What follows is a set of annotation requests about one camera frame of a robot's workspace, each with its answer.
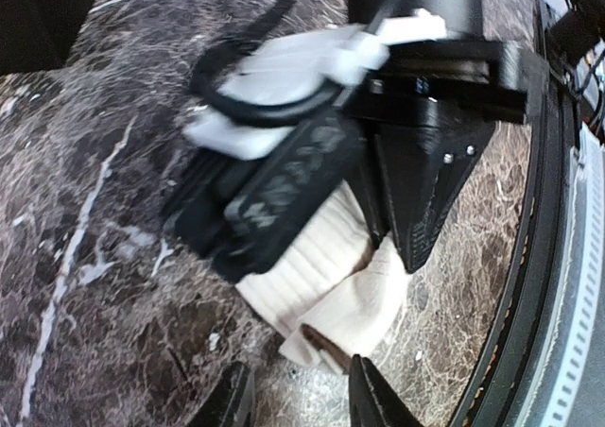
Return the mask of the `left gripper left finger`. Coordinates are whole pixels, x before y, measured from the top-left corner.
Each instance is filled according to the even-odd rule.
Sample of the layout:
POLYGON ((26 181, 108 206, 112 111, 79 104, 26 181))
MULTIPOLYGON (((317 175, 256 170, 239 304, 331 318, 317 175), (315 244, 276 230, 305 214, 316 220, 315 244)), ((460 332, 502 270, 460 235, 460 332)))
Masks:
POLYGON ((233 362, 223 369, 188 427, 252 427, 254 418, 254 372, 241 362, 233 362))

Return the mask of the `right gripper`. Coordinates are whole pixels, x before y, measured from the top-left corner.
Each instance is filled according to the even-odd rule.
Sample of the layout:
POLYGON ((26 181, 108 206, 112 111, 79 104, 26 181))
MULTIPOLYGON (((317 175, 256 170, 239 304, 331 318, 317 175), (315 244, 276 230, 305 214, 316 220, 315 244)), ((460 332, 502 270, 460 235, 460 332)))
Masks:
POLYGON ((407 273, 426 264, 494 124, 539 113, 547 75, 547 62, 516 42, 440 40, 392 46, 361 83, 346 109, 360 133, 348 156, 359 162, 380 125, 389 226, 407 273))

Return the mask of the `black display box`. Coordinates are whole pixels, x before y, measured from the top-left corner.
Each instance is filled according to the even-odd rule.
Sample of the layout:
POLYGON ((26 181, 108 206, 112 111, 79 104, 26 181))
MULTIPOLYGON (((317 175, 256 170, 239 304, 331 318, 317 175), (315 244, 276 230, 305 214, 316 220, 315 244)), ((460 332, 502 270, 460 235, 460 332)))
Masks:
POLYGON ((1 0, 1 73, 61 68, 95 0, 1 0))

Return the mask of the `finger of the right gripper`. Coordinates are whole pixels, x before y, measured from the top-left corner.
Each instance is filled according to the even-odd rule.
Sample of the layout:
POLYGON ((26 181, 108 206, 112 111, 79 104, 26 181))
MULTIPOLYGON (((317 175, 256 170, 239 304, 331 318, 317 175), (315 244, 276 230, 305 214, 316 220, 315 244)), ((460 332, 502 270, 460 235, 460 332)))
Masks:
POLYGON ((364 152, 355 120, 323 112, 265 158, 201 149, 163 206, 165 228, 231 284, 272 269, 364 152))

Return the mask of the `cream brown sock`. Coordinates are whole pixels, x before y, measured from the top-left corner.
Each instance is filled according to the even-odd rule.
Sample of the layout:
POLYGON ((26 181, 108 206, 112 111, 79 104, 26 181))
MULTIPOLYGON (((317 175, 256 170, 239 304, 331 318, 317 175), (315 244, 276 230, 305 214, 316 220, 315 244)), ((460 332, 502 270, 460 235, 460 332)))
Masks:
POLYGON ((405 305, 410 280, 391 236, 372 243, 361 208, 342 183, 276 266, 246 276, 236 289, 283 337, 285 359, 341 373, 329 348, 371 354, 405 305))

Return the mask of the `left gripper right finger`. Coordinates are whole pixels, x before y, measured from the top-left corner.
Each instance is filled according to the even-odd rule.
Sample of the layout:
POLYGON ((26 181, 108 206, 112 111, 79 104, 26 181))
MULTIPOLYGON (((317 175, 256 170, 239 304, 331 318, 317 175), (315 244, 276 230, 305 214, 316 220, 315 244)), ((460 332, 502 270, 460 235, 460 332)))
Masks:
POLYGON ((353 357, 348 387, 352 427, 423 427, 369 358, 353 357))

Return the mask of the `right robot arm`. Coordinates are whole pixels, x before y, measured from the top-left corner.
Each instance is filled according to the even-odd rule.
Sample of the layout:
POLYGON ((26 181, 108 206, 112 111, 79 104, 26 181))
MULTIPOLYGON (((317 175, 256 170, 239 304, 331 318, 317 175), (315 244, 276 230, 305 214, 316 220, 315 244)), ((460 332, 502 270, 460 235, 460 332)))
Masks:
POLYGON ((323 81, 307 97, 257 106, 218 91, 216 77, 259 48, 295 0, 209 47, 190 80, 239 128, 294 128, 258 162, 201 150, 163 214, 226 282, 263 274, 284 255, 340 181, 348 181, 372 236, 391 233, 407 271, 428 260, 450 209, 499 122, 523 125, 542 110, 545 61, 483 36, 482 0, 348 0, 351 21, 376 30, 414 9, 448 30, 432 43, 398 43, 358 87, 323 81))

